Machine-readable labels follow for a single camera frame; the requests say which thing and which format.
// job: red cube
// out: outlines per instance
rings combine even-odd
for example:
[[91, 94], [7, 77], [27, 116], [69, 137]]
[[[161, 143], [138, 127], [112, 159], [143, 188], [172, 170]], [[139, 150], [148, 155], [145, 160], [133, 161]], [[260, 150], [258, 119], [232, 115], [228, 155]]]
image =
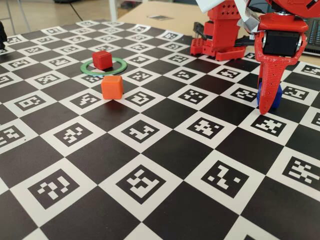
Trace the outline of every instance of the red cube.
[[93, 65], [99, 70], [112, 67], [112, 55], [105, 50], [92, 53]]

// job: table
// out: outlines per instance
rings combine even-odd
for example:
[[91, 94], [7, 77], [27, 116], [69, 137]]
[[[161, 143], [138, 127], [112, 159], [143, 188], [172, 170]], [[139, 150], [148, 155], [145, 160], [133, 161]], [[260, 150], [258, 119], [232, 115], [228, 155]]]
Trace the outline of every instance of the table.
[[[147, 16], [164, 15], [173, 19], [158, 21]], [[204, 24], [208, 21], [206, 13], [202, 13], [197, 5], [149, 1], [135, 7], [133, 10], [120, 17], [118, 21], [132, 24], [145, 24], [154, 28], [168, 29], [185, 35], [194, 36], [194, 22]], [[238, 37], [248, 36], [248, 33], [240, 28]], [[247, 47], [249, 51], [254, 52], [254, 47]], [[300, 61], [320, 65], [320, 56], [311, 56], [303, 54]]]
[[[218, 62], [191, 40], [105, 20], [8, 38], [0, 239], [319, 239], [320, 68], [287, 68], [260, 115], [254, 53]], [[128, 63], [120, 100], [80, 71], [101, 50]]]

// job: wooden table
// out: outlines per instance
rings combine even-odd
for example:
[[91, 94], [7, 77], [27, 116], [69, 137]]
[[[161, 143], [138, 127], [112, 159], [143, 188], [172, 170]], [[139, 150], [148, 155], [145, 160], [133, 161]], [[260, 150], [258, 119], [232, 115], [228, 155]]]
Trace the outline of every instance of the wooden table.
[[[163, 15], [173, 19], [159, 21], [147, 17], [152, 15]], [[144, 24], [194, 36], [194, 22], [204, 24], [208, 19], [207, 14], [202, 13], [197, 5], [149, 1], [137, 6], [126, 15], [120, 17], [118, 21], [131, 24]], [[243, 28], [240, 28], [238, 36], [242, 37], [243, 35], [248, 35], [248, 33]], [[254, 52], [253, 46], [249, 46], [248, 49]], [[317, 56], [303, 54], [300, 57], [300, 61], [320, 65], [320, 57]]]

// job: red robot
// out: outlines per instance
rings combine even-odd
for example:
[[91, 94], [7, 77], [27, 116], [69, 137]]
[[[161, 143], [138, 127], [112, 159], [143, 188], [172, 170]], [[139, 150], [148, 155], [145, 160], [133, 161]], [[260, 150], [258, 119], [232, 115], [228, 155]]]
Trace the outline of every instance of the red robot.
[[320, 17], [319, 0], [266, 1], [274, 12], [258, 17], [248, 8], [250, 1], [197, 0], [203, 12], [212, 8], [208, 11], [210, 21], [204, 25], [204, 34], [212, 39], [194, 39], [190, 52], [215, 56], [218, 61], [242, 58], [245, 47], [234, 45], [238, 26], [244, 27], [254, 39], [255, 59], [261, 63], [258, 87], [261, 83], [259, 111], [263, 115], [274, 102], [286, 67], [298, 62], [307, 45], [304, 33], [308, 25], [300, 17]]

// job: blue object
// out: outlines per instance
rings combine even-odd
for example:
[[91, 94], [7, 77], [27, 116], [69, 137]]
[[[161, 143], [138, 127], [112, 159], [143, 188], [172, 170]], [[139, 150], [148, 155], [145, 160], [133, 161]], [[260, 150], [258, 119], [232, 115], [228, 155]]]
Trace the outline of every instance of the blue object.
[[[262, 82], [259, 83], [258, 94], [256, 96], [256, 99], [258, 101], [258, 106], [259, 106], [259, 100], [260, 100], [261, 86], [262, 86]], [[279, 84], [279, 88], [278, 88], [278, 91], [276, 91], [276, 95], [271, 105], [271, 108], [277, 109], [279, 107], [281, 97], [282, 97], [282, 88], [281, 88], [281, 85]]]

